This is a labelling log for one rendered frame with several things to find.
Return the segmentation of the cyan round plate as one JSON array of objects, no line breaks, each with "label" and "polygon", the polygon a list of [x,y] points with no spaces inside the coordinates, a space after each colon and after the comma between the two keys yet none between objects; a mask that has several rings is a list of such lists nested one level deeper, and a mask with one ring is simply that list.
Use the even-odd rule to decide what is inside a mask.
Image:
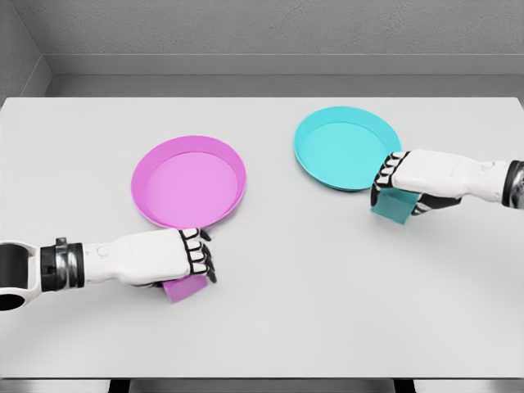
[{"label": "cyan round plate", "polygon": [[312,178],[353,192],[371,187],[383,161],[402,146],[397,132],[378,115],[352,106],[331,106],[300,122],[293,149]]}]

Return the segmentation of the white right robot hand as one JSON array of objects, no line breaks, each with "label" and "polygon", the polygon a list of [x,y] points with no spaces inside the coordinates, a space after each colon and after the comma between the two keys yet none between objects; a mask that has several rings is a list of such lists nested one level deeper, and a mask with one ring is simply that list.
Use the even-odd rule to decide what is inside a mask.
[{"label": "white right robot hand", "polygon": [[418,195],[411,215],[460,204],[466,194],[466,173],[472,160],[449,153],[415,149],[391,153],[382,163],[371,187],[370,204],[377,204],[386,189]]}]

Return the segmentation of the cyan block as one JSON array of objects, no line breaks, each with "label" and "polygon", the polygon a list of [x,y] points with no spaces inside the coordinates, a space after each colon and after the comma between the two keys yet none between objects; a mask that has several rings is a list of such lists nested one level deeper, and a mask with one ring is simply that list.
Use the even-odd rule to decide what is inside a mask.
[{"label": "cyan block", "polygon": [[371,211],[398,224],[405,224],[417,204],[419,193],[383,188]]}]

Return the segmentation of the pink round plate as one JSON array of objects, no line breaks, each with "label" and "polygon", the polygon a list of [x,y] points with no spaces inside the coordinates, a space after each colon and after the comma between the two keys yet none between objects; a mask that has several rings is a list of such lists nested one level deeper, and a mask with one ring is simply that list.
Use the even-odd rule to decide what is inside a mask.
[{"label": "pink round plate", "polygon": [[183,136],[152,148],[138,162],[131,196],[142,216],[158,226],[205,227],[237,207],[246,181],[244,162],[227,143]]}]

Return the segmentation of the pink block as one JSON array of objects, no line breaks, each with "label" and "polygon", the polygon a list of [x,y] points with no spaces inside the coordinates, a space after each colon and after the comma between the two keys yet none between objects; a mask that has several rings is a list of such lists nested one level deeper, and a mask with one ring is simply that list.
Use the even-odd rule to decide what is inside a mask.
[{"label": "pink block", "polygon": [[162,282],[165,294],[171,303],[178,303],[189,296],[194,295],[208,285],[208,279],[205,275],[190,275],[178,280]]}]

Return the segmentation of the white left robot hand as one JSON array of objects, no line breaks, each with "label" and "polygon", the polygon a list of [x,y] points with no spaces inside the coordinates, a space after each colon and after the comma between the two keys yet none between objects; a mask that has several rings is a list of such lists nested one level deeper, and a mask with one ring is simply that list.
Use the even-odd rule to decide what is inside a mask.
[{"label": "white left robot hand", "polygon": [[145,286],[205,276],[217,277],[207,243],[210,235],[202,228],[163,229],[122,237],[115,242],[122,264],[118,278],[129,285]]}]

